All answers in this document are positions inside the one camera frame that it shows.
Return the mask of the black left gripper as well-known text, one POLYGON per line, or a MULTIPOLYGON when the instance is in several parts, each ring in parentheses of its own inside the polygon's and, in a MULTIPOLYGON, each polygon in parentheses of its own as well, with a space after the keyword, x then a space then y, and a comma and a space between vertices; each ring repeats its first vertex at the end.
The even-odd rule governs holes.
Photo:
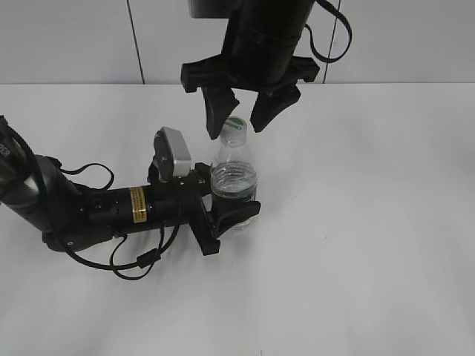
POLYGON ((258 201, 213 200, 208 212, 202 198, 211 193, 210 166, 202 162, 187 176, 168 181, 160 181, 158 169, 150 165, 148 182, 143 187, 147 221, 132 224, 129 231, 188 225, 205 256, 218 253, 218 238, 235 225, 258 215, 261 209, 258 201))

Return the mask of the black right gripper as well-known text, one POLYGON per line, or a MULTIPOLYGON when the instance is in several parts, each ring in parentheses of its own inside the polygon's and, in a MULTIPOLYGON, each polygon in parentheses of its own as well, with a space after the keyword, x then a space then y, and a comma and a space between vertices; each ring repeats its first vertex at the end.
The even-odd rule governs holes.
POLYGON ((229 25, 219 54, 182 65, 180 81, 185 92, 202 88, 211 140, 219 137, 225 121, 240 104, 232 88, 281 88, 258 94, 250 116, 255 133, 262 132, 276 116, 298 102, 301 92, 297 86, 284 85, 299 79, 313 82, 320 71, 314 59, 294 54, 303 28, 229 25))

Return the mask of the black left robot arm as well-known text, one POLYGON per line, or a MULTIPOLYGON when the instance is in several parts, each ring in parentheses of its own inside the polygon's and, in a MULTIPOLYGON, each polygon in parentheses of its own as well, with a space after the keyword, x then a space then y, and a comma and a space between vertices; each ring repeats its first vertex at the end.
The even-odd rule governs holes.
POLYGON ((203 254, 216 254, 220 236, 261 209, 248 198, 220 197, 207 208, 211 168, 191 164, 183 135, 168 127, 155 134, 146 185, 90 188, 72 175, 59 160, 34 154, 1 121, 1 202, 37 228, 53 251, 77 254, 114 237, 188 225, 203 254))

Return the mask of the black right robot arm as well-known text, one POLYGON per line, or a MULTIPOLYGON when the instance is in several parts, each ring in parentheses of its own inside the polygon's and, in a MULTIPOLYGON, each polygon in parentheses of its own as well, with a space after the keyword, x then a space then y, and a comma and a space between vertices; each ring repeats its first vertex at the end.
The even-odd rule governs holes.
POLYGON ((211 139, 238 106, 236 89, 257 93, 250 122, 260 133, 298 102, 298 80, 315 80, 315 61, 294 54, 312 7, 312 1, 189 2, 192 18, 227 21, 221 52, 185 63, 180 74, 185 92, 203 94, 211 139))

